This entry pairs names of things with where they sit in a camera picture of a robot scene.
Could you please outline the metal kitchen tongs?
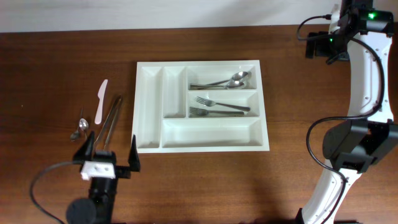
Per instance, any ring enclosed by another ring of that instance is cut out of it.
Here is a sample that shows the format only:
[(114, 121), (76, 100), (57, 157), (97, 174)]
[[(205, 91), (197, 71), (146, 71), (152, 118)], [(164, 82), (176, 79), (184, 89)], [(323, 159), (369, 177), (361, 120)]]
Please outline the metal kitchen tongs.
[(104, 147), (103, 150), (107, 150), (111, 137), (114, 133), (114, 129), (116, 127), (116, 124), (118, 122), (118, 118), (119, 118), (119, 112), (121, 110), (121, 106), (123, 104), (123, 96), (119, 95), (115, 100), (114, 103), (111, 107), (110, 112), (108, 113), (105, 122), (101, 128), (101, 131), (99, 132), (95, 143), (94, 143), (94, 149), (96, 149), (97, 145), (102, 141), (103, 137), (105, 134), (105, 141), (104, 141)]

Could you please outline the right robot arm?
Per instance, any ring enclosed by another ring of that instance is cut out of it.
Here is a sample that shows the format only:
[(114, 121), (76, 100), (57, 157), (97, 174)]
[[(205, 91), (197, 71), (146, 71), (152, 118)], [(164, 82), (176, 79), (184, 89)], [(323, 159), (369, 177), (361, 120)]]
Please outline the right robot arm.
[(336, 126), (324, 135), (323, 159), (318, 160), (323, 172), (296, 223), (334, 223), (351, 186), (397, 146), (388, 94), (393, 13), (375, 9), (372, 1), (343, 1), (325, 19), (328, 30), (298, 39), (306, 42), (306, 58), (349, 62), (349, 110), (335, 117)]

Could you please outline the small shiny teaspoon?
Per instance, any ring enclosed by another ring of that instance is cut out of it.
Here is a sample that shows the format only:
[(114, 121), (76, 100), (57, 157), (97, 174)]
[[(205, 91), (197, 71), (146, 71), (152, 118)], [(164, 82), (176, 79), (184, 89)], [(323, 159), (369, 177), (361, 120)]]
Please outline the small shiny teaspoon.
[(88, 131), (88, 128), (89, 128), (89, 124), (88, 124), (86, 119), (81, 118), (79, 120), (79, 128), (84, 133), (85, 138), (87, 138), (87, 131)]

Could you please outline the steel fork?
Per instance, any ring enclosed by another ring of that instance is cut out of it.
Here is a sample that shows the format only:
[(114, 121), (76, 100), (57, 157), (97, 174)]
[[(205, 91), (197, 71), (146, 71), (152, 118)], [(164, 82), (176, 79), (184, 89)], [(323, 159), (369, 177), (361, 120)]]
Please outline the steel fork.
[(196, 116), (244, 116), (245, 113), (242, 111), (217, 111), (217, 110), (206, 110), (202, 108), (189, 107), (190, 114)]
[(245, 112), (249, 112), (251, 110), (251, 108), (247, 107), (247, 106), (236, 106), (236, 105), (229, 105), (229, 104), (224, 104), (224, 103), (217, 103), (213, 100), (209, 100), (209, 99), (202, 98), (199, 96), (197, 96), (195, 98), (195, 101), (202, 105), (208, 106), (208, 107), (219, 105), (219, 106), (224, 106), (224, 107), (228, 107), (228, 108), (232, 108), (232, 109), (236, 109), (236, 110), (240, 110), (240, 111), (245, 111)]

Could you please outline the white plastic knife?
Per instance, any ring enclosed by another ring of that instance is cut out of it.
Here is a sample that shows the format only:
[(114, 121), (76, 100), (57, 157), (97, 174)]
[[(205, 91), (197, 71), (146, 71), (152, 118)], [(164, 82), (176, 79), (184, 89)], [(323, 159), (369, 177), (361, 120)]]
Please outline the white plastic knife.
[(98, 107), (97, 107), (96, 115), (95, 115), (95, 124), (100, 124), (102, 121), (103, 101), (104, 101), (107, 84), (108, 84), (108, 80), (107, 79), (103, 80), (103, 82), (98, 90), (99, 102), (98, 102)]

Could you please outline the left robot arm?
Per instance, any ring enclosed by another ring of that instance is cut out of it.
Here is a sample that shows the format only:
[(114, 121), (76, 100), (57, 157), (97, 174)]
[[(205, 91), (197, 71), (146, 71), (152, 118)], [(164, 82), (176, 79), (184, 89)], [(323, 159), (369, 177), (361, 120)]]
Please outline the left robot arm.
[(118, 166), (114, 152), (94, 151), (94, 146), (95, 134), (90, 133), (73, 156), (73, 162), (81, 165), (81, 178), (91, 184), (87, 198), (78, 198), (69, 204), (66, 211), (68, 223), (111, 223), (118, 180), (130, 179), (132, 172), (141, 171), (136, 137), (131, 141), (128, 166)]

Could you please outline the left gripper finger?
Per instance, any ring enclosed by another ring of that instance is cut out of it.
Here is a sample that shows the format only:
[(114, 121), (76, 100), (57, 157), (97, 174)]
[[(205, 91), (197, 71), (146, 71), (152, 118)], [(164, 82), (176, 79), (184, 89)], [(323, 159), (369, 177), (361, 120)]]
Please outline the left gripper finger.
[(140, 172), (141, 163), (137, 152), (136, 135), (132, 136), (131, 149), (128, 158), (129, 168), (131, 172)]
[(74, 161), (90, 161), (92, 158), (92, 153), (95, 144), (95, 132), (92, 131), (87, 137), (83, 145), (77, 150), (73, 155), (72, 159)]

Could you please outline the steel tablespoon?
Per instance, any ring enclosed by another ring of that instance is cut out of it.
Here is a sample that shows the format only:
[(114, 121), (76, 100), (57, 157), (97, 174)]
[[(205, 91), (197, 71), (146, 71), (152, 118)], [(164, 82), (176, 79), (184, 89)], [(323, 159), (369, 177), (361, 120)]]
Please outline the steel tablespoon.
[(214, 83), (209, 83), (209, 85), (219, 85), (219, 84), (226, 83), (229, 81), (245, 82), (247, 79), (250, 78), (250, 76), (251, 76), (251, 72), (240, 71), (240, 72), (232, 75), (232, 77), (228, 80), (222, 80), (222, 81), (218, 81), (218, 82), (214, 82)]
[(190, 88), (196, 88), (196, 89), (209, 89), (209, 88), (221, 88), (225, 90), (232, 90), (232, 89), (242, 89), (245, 87), (245, 83), (239, 82), (239, 81), (233, 81), (233, 82), (228, 82), (225, 85), (197, 85), (191, 83)]

